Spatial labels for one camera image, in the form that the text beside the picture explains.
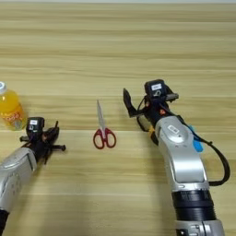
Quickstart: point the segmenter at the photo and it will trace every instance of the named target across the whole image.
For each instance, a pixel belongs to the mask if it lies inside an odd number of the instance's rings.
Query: orange juice bottle
[[[7,89],[4,82],[0,82],[0,114],[11,130],[21,130],[26,125],[27,117],[19,103],[17,93]]]

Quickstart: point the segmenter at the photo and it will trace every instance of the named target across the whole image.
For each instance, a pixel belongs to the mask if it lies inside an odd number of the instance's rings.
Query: robotic arm
[[[151,122],[151,139],[159,146],[165,159],[166,173],[171,186],[171,195],[176,212],[177,236],[224,236],[222,223],[216,217],[209,186],[224,184],[230,178],[230,166],[223,154],[212,142],[198,136],[181,116],[169,109],[167,101],[179,95],[173,93],[161,79],[145,84],[147,95],[142,101],[145,107],[136,110],[131,97],[124,89],[124,104],[130,117],[137,117],[142,130],[147,131],[139,117]],[[225,170],[221,181],[209,182],[199,155],[200,142],[207,143],[219,155]]]
[[[27,142],[7,157],[0,165],[0,235],[6,226],[6,221],[18,197],[23,184],[27,183],[32,173],[37,169],[41,159],[47,162],[54,149],[65,151],[65,146],[55,146],[53,143],[59,136],[59,127],[43,132],[44,119],[33,117],[28,119],[27,135],[20,141]]]

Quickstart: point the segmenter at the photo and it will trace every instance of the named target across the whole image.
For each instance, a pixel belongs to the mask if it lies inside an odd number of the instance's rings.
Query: black cable
[[[137,107],[137,111],[138,111],[138,112],[140,111],[140,107],[141,107],[141,105],[143,104],[144,100],[145,100],[145,98],[143,98],[143,100],[141,100],[141,102],[139,103],[139,105],[138,105],[138,107]],[[148,130],[145,128],[145,126],[142,125],[142,123],[140,122],[140,116],[137,116],[137,117],[136,117],[136,121],[137,121],[137,123],[138,123],[138,125],[139,125],[139,127],[141,128],[142,131],[148,132]]]
[[[187,125],[187,123],[184,121],[184,119],[179,116],[179,115],[175,115],[173,112],[171,112],[169,109],[166,109],[164,106],[162,106],[161,104],[159,105],[165,112],[167,112],[168,114],[174,115],[176,116],[180,122],[182,124],[184,124],[185,126],[187,126],[189,129],[190,127]],[[222,184],[224,184],[229,178],[230,178],[230,165],[227,161],[227,159],[225,158],[225,156],[213,145],[213,142],[208,142],[206,141],[204,138],[202,138],[201,136],[197,135],[195,133],[195,131],[193,131],[192,129],[190,129],[191,132],[193,133],[195,140],[202,142],[202,143],[206,143],[208,146],[210,146],[219,156],[221,163],[224,167],[224,177],[222,178],[222,180],[220,181],[210,181],[209,185],[210,186],[220,186]]]

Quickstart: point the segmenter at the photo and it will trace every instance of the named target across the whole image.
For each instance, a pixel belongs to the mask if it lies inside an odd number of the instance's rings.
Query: bottle label
[[[17,108],[12,112],[8,113],[2,112],[1,116],[5,120],[7,126],[10,126],[16,130],[22,129],[24,112],[21,104],[19,104]]]

